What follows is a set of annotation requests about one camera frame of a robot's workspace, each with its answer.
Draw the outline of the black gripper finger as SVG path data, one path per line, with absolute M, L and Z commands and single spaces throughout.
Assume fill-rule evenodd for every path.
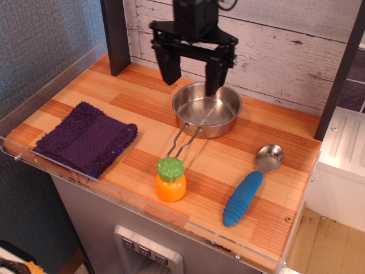
M 217 90 L 225 83 L 225 78 L 228 72 L 228 62 L 219 58 L 211 57 L 206 63 L 205 72 L 205 95 L 215 96 Z
M 164 47 L 155 46 L 156 59 L 164 82 L 171 86 L 181 78 L 181 58 Z

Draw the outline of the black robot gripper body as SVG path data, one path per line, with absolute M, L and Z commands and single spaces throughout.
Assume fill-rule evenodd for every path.
M 152 21 L 152 48 L 164 47 L 181 57 L 206 62 L 219 58 L 235 65 L 238 39 L 218 26 L 217 1 L 173 1 L 172 21 Z

